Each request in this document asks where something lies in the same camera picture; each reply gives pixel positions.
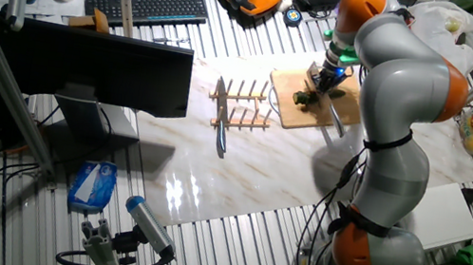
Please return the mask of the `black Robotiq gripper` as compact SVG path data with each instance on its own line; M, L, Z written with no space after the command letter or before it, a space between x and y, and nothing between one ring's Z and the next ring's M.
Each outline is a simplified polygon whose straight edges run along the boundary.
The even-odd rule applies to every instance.
M329 64L323 65L316 89L320 93L326 92L329 94L344 80L346 80L347 76L344 67L335 67Z

